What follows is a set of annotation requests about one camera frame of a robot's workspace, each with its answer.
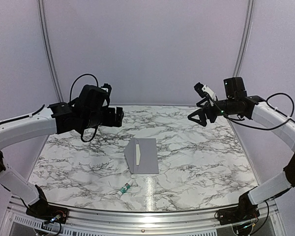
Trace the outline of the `grey paper envelope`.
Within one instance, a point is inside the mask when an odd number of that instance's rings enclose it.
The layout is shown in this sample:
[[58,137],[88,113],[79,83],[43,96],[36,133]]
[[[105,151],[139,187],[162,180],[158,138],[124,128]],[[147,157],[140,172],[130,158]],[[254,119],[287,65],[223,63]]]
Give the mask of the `grey paper envelope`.
[[[141,158],[136,166],[136,144],[140,145]],[[124,155],[132,174],[158,174],[158,156],[155,138],[132,138],[127,144]]]

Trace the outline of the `green white glue stick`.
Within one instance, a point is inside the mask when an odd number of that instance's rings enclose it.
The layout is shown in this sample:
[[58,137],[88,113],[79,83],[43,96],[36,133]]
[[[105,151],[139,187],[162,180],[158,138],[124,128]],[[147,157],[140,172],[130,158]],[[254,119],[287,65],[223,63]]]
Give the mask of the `green white glue stick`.
[[121,187],[121,189],[118,191],[118,195],[121,196],[124,193],[126,193],[128,189],[132,186],[132,184],[133,184],[133,180],[130,180],[126,184],[124,184],[123,187]]

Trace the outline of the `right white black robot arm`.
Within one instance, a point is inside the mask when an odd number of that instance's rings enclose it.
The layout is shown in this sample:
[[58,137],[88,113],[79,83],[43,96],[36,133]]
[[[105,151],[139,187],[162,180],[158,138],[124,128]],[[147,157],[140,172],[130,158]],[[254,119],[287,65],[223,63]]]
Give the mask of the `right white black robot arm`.
[[227,78],[223,81],[223,85],[226,97],[221,100],[209,86],[196,83],[194,91],[201,100],[196,104],[197,110],[191,113],[188,119],[206,126],[208,123],[214,123],[218,117],[223,117],[247,129],[269,132],[292,154],[280,173],[239,197],[234,216],[238,220],[244,220],[260,203],[280,196],[295,187],[294,110],[285,115],[270,105],[268,98],[248,95],[241,77]]

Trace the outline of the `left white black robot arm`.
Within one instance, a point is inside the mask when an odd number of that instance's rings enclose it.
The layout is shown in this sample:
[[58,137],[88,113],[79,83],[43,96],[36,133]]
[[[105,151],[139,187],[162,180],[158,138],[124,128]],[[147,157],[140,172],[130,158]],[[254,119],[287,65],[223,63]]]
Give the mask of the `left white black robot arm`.
[[2,150],[36,137],[76,131],[83,136],[86,129],[99,126],[121,127],[124,112],[110,107],[112,87],[85,85],[78,97],[68,103],[42,106],[38,111],[0,121],[0,185],[19,196],[29,211],[47,219],[52,215],[44,192],[25,180],[4,160]]

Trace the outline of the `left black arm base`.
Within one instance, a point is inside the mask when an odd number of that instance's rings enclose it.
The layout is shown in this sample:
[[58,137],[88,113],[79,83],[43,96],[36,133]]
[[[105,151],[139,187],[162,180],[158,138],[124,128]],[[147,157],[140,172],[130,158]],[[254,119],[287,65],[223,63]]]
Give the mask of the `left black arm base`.
[[69,210],[64,207],[59,206],[50,206],[47,209],[46,213],[36,214],[31,209],[26,210],[26,215],[33,216],[35,218],[39,218],[45,221],[50,221],[52,218],[55,218],[57,215],[60,215],[60,219],[56,220],[56,222],[65,224],[67,221]]

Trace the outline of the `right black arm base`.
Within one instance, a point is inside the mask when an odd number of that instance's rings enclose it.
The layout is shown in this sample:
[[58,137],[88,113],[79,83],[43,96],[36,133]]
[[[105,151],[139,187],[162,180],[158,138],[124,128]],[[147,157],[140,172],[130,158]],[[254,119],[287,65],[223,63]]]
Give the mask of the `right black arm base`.
[[239,206],[219,209],[214,218],[219,221],[220,225],[239,223],[251,220],[260,216],[259,209],[255,206],[251,209],[240,209]]

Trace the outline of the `right aluminium corner post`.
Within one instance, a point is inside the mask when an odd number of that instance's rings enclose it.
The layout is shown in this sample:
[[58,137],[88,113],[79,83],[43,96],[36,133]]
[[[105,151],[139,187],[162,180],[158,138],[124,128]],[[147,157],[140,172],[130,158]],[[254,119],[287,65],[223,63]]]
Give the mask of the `right aluminium corner post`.
[[244,28],[242,32],[242,37],[240,41],[239,51],[233,71],[233,77],[238,77],[241,72],[241,67],[243,65],[244,56],[249,44],[249,37],[251,34],[251,29],[253,25],[253,17],[255,10],[255,1],[249,0],[247,2],[246,15],[244,20]]

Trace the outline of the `aluminium corner post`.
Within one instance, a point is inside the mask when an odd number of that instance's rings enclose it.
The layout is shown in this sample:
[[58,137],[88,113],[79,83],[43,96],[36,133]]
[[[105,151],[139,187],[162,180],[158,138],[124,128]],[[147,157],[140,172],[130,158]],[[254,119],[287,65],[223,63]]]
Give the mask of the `aluminium corner post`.
[[246,15],[244,20],[244,28],[242,32],[242,37],[240,41],[239,51],[233,71],[233,77],[238,77],[241,72],[241,67],[243,65],[244,56],[249,44],[249,37],[251,34],[251,29],[253,25],[253,17],[255,10],[255,1],[249,0],[247,2]]
[[45,2],[43,0],[38,0],[37,5],[38,5],[38,15],[39,15],[39,22],[40,22],[40,27],[42,31],[44,50],[46,54],[48,68],[51,75],[51,80],[54,86],[54,90],[55,90],[58,102],[63,102],[64,98],[60,88],[60,82],[59,82],[59,78],[58,78],[58,74],[56,70],[56,65],[54,63],[52,47],[51,47],[50,38],[49,38]]

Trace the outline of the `left aluminium corner post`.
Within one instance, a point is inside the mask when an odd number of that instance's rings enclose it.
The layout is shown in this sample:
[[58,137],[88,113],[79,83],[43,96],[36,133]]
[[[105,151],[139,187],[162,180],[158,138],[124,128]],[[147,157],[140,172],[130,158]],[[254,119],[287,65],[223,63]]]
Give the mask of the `left aluminium corner post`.
[[38,5],[38,15],[39,15],[39,22],[40,22],[40,27],[42,31],[44,50],[46,54],[48,68],[51,75],[51,80],[54,86],[54,90],[55,90],[58,102],[63,102],[64,98],[60,88],[60,82],[59,82],[59,78],[58,78],[58,74],[56,70],[56,65],[54,63],[52,47],[51,47],[50,38],[49,38],[45,2],[43,0],[38,0],[37,5]]

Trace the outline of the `aluminium front table rail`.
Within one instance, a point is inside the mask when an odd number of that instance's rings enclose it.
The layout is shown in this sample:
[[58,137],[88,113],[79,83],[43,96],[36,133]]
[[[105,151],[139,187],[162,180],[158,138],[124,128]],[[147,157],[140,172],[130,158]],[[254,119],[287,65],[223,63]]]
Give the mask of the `aluminium front table rail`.
[[19,197],[12,196],[0,227],[0,236],[284,236],[275,201],[257,207],[251,220],[221,225],[219,208],[173,212],[126,212],[74,206],[67,209],[66,222],[44,224],[26,215]]

